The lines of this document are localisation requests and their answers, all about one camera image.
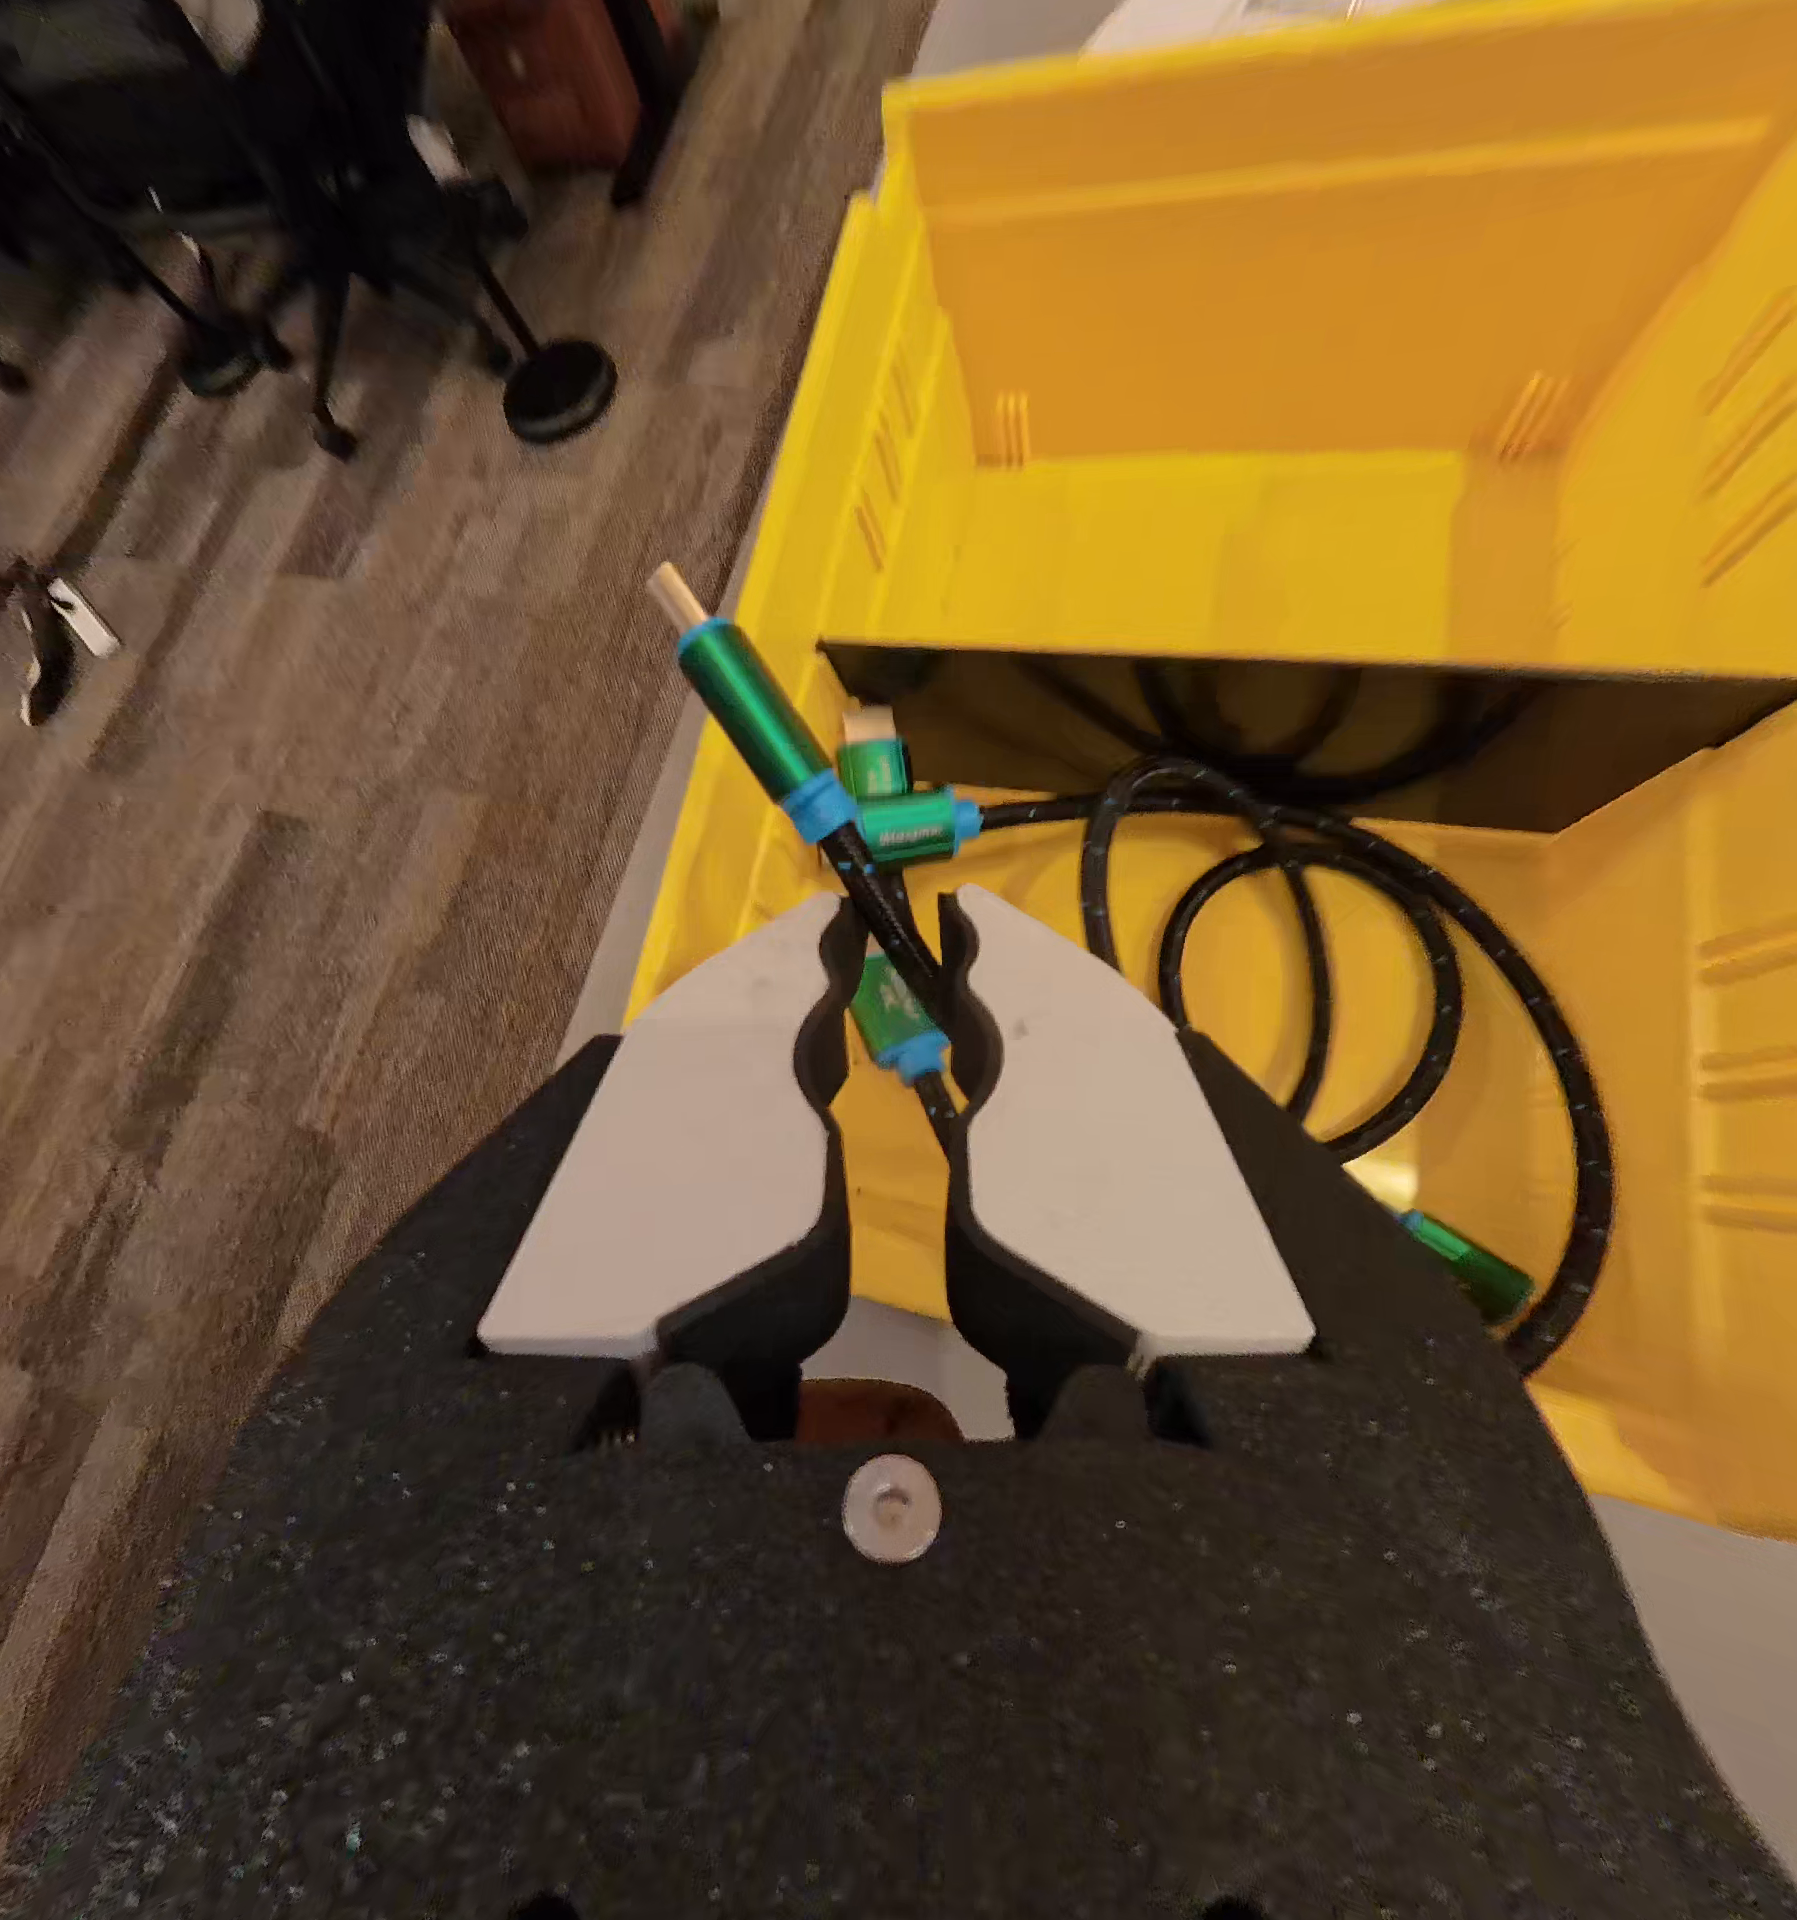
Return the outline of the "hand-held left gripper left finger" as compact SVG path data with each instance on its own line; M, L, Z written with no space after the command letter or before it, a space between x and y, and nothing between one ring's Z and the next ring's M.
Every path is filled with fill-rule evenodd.
M832 1104L858 919L815 896L653 1000L602 1077L478 1323L495 1358L713 1374L792 1438L804 1363L851 1300Z

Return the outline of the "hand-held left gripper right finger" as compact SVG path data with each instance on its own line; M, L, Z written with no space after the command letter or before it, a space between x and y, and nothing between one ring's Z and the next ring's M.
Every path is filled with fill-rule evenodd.
M938 898L952 1323L1037 1436L1076 1374L1284 1360L1316 1327L1171 1021L1001 896Z

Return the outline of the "yellow plastic storage bin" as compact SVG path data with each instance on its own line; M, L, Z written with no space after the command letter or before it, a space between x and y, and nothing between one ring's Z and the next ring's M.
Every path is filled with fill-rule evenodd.
M822 638L1797 675L1797 4L1443 4L885 98L739 624ZM1085 795L1113 969L1244 1170L1449 1079L1366 1175L1556 1281L1582 1479L1797 1540L1797 706L1554 834ZM1087 950L1087 827L914 875Z

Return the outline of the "black yellow-bin divider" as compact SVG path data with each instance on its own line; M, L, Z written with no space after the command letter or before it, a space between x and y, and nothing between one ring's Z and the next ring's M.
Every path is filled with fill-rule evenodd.
M1554 834L1797 706L1797 675L1060 653L822 638L926 784L1100 791L1199 765L1265 805Z

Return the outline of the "round black stand base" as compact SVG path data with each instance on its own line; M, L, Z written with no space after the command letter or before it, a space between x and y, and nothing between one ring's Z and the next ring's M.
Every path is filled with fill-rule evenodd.
M613 406L617 361L584 340L553 340L526 351L502 385L508 432L523 444L560 444Z

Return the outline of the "small black white floor object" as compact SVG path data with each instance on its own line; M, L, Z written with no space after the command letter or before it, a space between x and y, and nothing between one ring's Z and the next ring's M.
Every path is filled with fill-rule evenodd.
M81 662L108 662L121 653L111 624L69 578L28 561L11 564L11 596L27 638L27 679L20 719L28 729L46 728L67 704Z

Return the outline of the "black office chair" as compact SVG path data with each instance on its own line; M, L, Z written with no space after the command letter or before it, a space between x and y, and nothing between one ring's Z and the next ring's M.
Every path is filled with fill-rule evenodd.
M350 294L412 294L501 379L542 340L486 252L497 184L444 178L413 131L429 4L0 4L0 136L99 257L179 316L197 398L288 369L312 307L310 432L337 462Z

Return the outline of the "brown wooden cabinet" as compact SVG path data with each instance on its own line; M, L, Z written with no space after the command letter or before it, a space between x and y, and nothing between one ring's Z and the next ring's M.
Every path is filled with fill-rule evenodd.
M530 172L609 170L634 199L694 75L674 3L446 3L438 14Z

